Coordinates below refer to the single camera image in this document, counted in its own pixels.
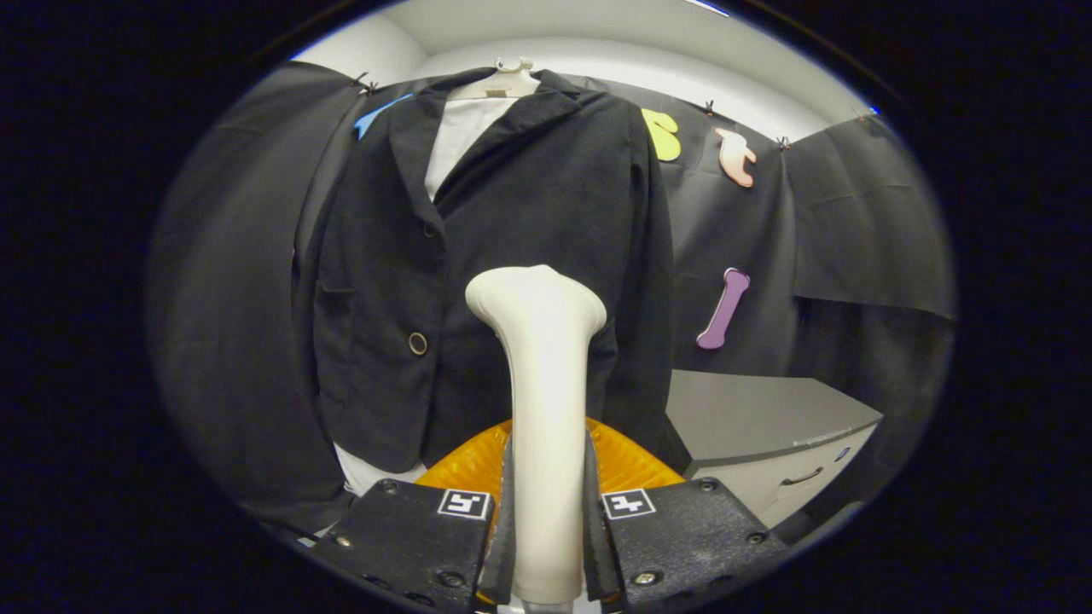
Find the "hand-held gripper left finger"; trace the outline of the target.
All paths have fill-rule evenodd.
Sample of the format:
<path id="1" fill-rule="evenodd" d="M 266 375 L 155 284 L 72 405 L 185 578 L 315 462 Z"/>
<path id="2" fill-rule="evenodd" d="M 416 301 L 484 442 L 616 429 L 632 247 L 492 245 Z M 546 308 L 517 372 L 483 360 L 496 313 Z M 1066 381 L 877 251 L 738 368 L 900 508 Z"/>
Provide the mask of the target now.
<path id="1" fill-rule="evenodd" d="M 380 479 L 312 555 L 430 613 L 492 613 L 514 585 L 511 429 L 480 432 L 415 482 Z"/>

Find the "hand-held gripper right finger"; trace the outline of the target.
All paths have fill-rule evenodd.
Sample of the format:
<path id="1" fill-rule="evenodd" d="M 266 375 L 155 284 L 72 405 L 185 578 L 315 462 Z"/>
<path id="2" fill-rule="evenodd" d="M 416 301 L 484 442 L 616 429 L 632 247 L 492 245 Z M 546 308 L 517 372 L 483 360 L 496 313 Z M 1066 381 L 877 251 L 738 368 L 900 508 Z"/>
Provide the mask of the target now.
<path id="1" fill-rule="evenodd" d="M 682 479 L 586 420 L 584 572 L 605 613 L 686 613 L 775 571 L 787 544 L 719 479 Z"/>

